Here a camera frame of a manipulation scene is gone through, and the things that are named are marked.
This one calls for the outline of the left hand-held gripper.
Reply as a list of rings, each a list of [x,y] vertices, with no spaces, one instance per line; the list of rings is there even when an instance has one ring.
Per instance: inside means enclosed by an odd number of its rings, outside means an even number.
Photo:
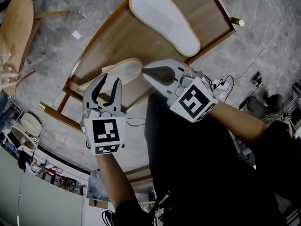
[[[108,103],[102,107],[97,98],[108,74],[96,78],[83,95],[83,114],[80,126],[87,136],[87,146],[92,155],[117,152],[124,144],[126,116],[121,111],[122,82],[117,78]]]

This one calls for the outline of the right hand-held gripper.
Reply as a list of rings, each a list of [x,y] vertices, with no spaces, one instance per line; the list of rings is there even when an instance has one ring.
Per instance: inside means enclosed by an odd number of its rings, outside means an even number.
[[[164,59],[146,65],[142,73],[154,89],[165,97],[171,95],[168,99],[171,111],[190,122],[197,122],[202,120],[219,100],[207,85],[203,73],[195,73],[186,70],[187,68],[176,60]]]

